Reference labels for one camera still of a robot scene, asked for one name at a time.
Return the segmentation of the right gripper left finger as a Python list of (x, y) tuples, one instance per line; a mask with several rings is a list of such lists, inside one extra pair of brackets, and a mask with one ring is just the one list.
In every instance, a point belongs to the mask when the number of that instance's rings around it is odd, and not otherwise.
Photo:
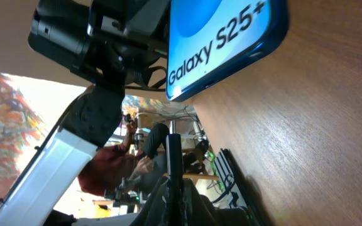
[(142, 208), (141, 212), (132, 221), (130, 226), (156, 226), (160, 225), (162, 215), (165, 210), (166, 201), (163, 196), (167, 195), (166, 182), (167, 177), (161, 177), (155, 185), (153, 191), (148, 198), (146, 205)]

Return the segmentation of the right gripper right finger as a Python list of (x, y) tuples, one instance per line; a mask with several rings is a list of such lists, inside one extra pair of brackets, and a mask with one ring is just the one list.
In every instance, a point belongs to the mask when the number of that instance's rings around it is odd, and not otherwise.
[(209, 204), (206, 196), (201, 196), (190, 179), (183, 179), (183, 204), (185, 207), (186, 225), (190, 226), (221, 226), (224, 221), (219, 212)]

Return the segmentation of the blue Galaxy smartphone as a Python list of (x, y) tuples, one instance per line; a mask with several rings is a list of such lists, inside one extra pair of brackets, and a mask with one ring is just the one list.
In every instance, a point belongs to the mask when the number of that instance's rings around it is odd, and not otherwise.
[(166, 97), (183, 102), (275, 51), (286, 0), (172, 0)]

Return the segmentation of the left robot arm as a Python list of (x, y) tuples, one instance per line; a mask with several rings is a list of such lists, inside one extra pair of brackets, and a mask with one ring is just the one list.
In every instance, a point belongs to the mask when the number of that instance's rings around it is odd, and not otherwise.
[(40, 1), (31, 21), (30, 47), (92, 83), (64, 110), (41, 146), (0, 199), (0, 225), (43, 225), (83, 167), (122, 119), (128, 89), (149, 85), (168, 55), (170, 2)]

